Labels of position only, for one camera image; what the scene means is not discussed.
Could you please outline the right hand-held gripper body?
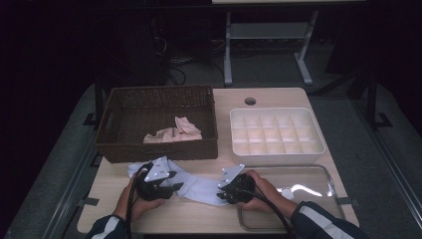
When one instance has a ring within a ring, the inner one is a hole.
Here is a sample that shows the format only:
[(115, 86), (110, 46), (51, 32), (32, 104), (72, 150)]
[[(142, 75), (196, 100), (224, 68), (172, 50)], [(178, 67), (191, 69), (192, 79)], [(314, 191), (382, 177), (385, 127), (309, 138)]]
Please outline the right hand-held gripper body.
[(252, 176), (242, 172), (244, 168), (244, 164), (238, 164), (222, 169), (218, 188), (228, 191), (226, 195), (232, 197), (232, 204), (248, 203), (254, 197), (256, 182)]

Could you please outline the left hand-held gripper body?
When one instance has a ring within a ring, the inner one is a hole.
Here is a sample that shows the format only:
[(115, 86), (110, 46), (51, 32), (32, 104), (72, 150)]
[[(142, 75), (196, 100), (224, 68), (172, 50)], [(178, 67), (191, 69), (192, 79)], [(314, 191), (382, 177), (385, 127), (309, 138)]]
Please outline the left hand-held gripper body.
[(140, 167), (135, 175), (135, 189), (138, 195), (146, 200), (169, 199), (173, 192), (170, 187), (173, 184), (162, 183), (168, 178), (168, 167), (166, 159), (156, 159)]

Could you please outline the white cloth garment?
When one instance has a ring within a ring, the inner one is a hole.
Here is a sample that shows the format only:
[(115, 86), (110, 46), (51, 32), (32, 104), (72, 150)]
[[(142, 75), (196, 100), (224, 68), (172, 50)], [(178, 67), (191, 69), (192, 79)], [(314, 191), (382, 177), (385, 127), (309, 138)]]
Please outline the white cloth garment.
[[(168, 159), (166, 156), (160, 157), (162, 159), (166, 159), (168, 163), (168, 167), (171, 171), (176, 171), (177, 174), (170, 179), (166, 179), (162, 186), (165, 183), (168, 184), (175, 184), (179, 182), (183, 182), (183, 186), (178, 190), (174, 191), (180, 198), (187, 198), (193, 201), (197, 201), (200, 203), (210, 204), (214, 206), (223, 206), (227, 205), (228, 203), (223, 202), (218, 196), (217, 193), (219, 192), (218, 188), (218, 181), (208, 179), (205, 177), (199, 177), (192, 175), (185, 171), (182, 167), (178, 164), (173, 162), (172, 160)], [(130, 164), (127, 167), (127, 173), (130, 177), (136, 175), (136, 172), (140, 169), (140, 167), (148, 162), (138, 162)]]

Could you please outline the white divided storage box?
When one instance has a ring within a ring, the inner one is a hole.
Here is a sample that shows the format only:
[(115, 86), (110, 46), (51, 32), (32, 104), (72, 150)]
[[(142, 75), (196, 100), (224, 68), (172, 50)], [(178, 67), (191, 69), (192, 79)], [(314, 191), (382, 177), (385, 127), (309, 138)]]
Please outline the white divided storage box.
[(234, 109), (230, 124), (235, 159), (248, 166), (315, 163), (326, 150), (306, 108)]

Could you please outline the brown wicker basket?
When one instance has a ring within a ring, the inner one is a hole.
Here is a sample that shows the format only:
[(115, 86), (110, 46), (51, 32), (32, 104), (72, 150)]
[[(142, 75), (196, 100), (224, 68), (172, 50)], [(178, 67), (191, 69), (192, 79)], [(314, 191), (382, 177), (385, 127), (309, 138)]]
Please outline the brown wicker basket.
[[(201, 130), (198, 140), (145, 143), (157, 131), (186, 117)], [(111, 91), (98, 130), (96, 147), (111, 163), (215, 159), (218, 132), (210, 86), (134, 87)]]

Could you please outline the clear plastic lid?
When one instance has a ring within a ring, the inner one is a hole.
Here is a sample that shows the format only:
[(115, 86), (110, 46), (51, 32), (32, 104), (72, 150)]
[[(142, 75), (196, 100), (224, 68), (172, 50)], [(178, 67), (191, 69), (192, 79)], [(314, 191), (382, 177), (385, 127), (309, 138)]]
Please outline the clear plastic lid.
[[(338, 203), (332, 180), (327, 170), (321, 165), (281, 165), (253, 167), (262, 178), (266, 178), (286, 199), (299, 205), (294, 223), (287, 220), (296, 229), (305, 228), (308, 223), (299, 222), (305, 218), (311, 225), (333, 228), (332, 219), (344, 219)], [(238, 210), (240, 226), (253, 233), (287, 232), (282, 220), (276, 213), (255, 210)]]

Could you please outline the person's left hand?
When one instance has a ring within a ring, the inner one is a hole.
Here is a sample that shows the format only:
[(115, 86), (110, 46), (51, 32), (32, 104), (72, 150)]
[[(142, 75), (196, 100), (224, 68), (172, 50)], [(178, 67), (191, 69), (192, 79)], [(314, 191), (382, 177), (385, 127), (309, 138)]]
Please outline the person's left hand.
[(155, 209), (165, 203), (164, 199), (146, 201), (140, 196), (138, 196), (136, 193), (133, 193), (130, 199), (129, 195), (132, 184), (133, 178), (130, 180), (129, 184), (123, 189), (112, 215), (119, 216), (124, 221), (126, 221), (127, 208), (128, 206), (131, 206), (130, 221), (133, 222), (138, 220), (147, 211)]

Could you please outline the person's right hand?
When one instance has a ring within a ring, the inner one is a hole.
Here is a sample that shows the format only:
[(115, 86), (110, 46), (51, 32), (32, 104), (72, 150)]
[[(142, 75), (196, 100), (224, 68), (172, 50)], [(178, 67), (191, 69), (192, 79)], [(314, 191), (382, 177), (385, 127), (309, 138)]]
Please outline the person's right hand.
[[(248, 170), (247, 174), (255, 180), (256, 192), (270, 201), (283, 216), (290, 219), (298, 204), (279, 193), (276, 187), (268, 179), (261, 177), (257, 171)], [(258, 210), (269, 213), (274, 211), (266, 201), (259, 198), (253, 198), (248, 203), (239, 202), (237, 207), (243, 210)]]

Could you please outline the black metal stand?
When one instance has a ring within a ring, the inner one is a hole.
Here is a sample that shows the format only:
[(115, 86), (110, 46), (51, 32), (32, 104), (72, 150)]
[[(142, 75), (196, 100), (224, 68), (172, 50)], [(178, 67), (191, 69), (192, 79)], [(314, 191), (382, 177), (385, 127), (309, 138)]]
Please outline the black metal stand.
[(366, 120), (373, 130), (380, 127), (392, 127), (392, 123), (385, 113), (376, 110), (377, 103), (377, 81), (374, 73), (371, 72), (368, 77), (367, 101), (366, 101)]
[(103, 87), (102, 87), (103, 75), (98, 73), (94, 87), (95, 87), (95, 112), (88, 114), (84, 125), (92, 125), (98, 127), (101, 123), (103, 111), (104, 111), (104, 101), (103, 101)]

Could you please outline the grey metal frame table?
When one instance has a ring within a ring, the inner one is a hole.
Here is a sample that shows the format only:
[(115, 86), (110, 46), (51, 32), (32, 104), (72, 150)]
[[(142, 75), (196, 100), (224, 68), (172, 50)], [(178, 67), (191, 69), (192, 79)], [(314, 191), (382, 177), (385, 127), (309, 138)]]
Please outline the grey metal frame table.
[[(231, 43), (233, 40), (300, 40), (302, 47), (294, 52), (297, 67), (303, 82), (311, 86), (314, 82), (306, 65), (305, 57), (313, 36), (317, 17), (323, 7), (365, 2), (366, 0), (211, 0), (214, 7), (227, 7), (225, 25), (225, 52), (223, 61), (224, 85), (233, 84)], [(275, 10), (278, 14), (285, 9), (292, 13), (294, 9), (310, 11), (307, 20), (278, 20), (277, 22), (238, 23), (233, 22), (235, 10)]]

